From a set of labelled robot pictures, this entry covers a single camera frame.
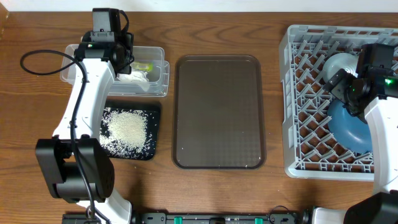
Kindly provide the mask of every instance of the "transparent bin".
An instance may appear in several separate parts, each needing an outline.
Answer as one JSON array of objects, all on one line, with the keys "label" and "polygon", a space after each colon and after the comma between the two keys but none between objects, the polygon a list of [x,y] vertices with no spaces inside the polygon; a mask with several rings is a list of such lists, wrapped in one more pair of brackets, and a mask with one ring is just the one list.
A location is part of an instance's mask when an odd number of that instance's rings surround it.
[{"label": "transparent bin", "polygon": [[[358,55],[363,44],[398,44],[398,29],[292,25],[279,45],[284,91],[282,125],[285,172],[290,177],[373,181],[371,152],[358,154],[337,142],[328,130],[329,104],[322,90],[325,62],[334,54]],[[398,72],[398,49],[392,69]]]},{"label": "transparent bin", "polygon": [[[71,44],[65,53],[73,57],[78,44]],[[164,60],[164,50],[161,47],[134,46],[132,50],[135,61],[140,63],[153,63],[153,69],[148,73],[149,82],[121,82],[117,78],[111,86],[108,96],[151,96],[165,97],[169,90],[170,65]],[[71,62],[63,58],[62,66]],[[71,66],[61,72],[60,78],[73,85],[75,82],[76,66]]]}]

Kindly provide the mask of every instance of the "green led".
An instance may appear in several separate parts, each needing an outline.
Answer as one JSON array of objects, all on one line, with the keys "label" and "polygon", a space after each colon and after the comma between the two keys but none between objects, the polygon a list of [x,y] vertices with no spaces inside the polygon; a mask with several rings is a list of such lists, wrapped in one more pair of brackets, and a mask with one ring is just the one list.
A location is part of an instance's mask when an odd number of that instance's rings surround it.
[{"label": "green led", "polygon": [[386,79],[386,83],[387,83],[387,85],[390,85],[392,83],[392,80]]}]

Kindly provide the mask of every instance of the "clear plastic container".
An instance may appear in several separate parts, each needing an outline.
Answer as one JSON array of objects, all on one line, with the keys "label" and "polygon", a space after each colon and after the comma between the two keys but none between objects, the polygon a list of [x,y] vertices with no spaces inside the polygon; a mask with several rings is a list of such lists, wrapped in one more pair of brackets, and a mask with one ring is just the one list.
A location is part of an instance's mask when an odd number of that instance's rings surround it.
[{"label": "clear plastic container", "polygon": [[[73,57],[77,48],[78,44],[71,44],[65,49],[65,53]],[[147,74],[149,82],[121,82],[116,78],[108,96],[165,97],[169,90],[170,65],[164,60],[163,48],[134,46],[132,53],[136,62],[153,64],[152,71]],[[70,62],[71,60],[63,58],[62,66],[68,65]],[[71,66],[61,72],[60,78],[73,85],[75,75],[76,66]]]}]

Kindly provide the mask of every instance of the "white backdrop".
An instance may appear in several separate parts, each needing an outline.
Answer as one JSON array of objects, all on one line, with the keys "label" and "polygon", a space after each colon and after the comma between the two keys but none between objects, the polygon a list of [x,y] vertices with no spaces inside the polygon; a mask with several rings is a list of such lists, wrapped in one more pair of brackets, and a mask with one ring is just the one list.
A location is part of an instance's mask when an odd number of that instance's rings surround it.
[{"label": "white backdrop", "polygon": [[398,12],[398,0],[0,0],[8,11]]}]

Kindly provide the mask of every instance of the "wooden table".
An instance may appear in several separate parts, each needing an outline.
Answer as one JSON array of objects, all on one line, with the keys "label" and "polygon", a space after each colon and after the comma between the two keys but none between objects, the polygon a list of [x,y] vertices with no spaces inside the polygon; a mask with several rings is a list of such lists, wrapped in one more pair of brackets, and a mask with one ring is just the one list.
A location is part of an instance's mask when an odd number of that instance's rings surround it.
[{"label": "wooden table", "polygon": [[[151,161],[112,159],[116,188],[140,212],[267,213],[276,205],[347,209],[371,194],[370,182],[292,179],[283,166],[282,85],[278,46],[291,24],[398,27],[397,14],[131,12],[134,45],[159,46],[171,65],[162,104],[157,152]],[[53,199],[35,158],[39,138],[50,138],[72,86],[58,75],[22,71],[30,50],[64,51],[92,29],[90,12],[12,12],[0,41],[0,223],[59,223],[80,207]],[[261,63],[267,161],[259,170],[181,170],[171,159],[174,72],[190,54],[249,54]],[[62,58],[40,55],[33,70],[59,68]]]}]

